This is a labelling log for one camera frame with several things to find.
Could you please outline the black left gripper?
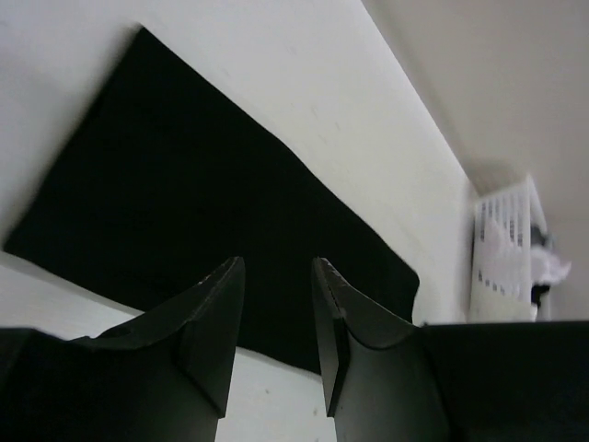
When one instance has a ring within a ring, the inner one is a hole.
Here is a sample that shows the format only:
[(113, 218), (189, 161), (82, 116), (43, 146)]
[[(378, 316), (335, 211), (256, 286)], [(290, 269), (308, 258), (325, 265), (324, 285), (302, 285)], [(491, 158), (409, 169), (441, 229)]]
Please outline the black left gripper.
[(448, 441), (449, 419), (457, 441), (587, 440), (587, 322), (423, 327), (432, 371), (416, 327), (323, 258), (312, 297), (338, 440)]

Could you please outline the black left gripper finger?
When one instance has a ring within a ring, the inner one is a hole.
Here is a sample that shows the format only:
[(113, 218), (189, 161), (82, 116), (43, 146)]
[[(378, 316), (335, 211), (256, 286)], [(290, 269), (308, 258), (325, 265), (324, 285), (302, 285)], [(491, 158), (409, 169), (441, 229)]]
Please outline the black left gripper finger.
[(95, 338), (1, 331), (5, 441), (212, 441), (225, 416), (245, 292), (231, 258)]

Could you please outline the black tank top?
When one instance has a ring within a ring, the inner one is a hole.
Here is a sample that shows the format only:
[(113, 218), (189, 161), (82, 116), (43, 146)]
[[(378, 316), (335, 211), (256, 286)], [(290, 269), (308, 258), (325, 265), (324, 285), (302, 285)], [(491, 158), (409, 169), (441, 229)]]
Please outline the black tank top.
[(141, 311), (239, 256), (239, 346), (311, 372), (316, 257), (404, 320), (420, 284), (285, 144), (147, 29), (3, 248)]

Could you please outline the white garment in basket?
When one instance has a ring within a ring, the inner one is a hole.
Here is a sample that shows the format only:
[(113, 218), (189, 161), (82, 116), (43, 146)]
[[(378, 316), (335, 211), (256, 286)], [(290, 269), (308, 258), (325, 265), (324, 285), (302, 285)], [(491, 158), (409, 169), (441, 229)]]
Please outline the white garment in basket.
[(562, 260), (557, 254), (542, 247), (530, 250), (532, 302), (541, 307), (542, 297), (554, 285), (559, 285), (569, 275), (572, 267), (570, 261)]

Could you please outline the white plastic laundry basket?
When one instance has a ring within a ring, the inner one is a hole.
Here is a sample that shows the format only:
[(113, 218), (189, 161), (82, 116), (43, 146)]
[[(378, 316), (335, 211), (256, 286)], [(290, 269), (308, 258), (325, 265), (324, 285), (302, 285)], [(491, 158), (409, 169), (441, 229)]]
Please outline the white plastic laundry basket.
[(474, 204), (474, 245), (468, 320), (534, 322), (531, 227), (547, 222), (531, 176)]

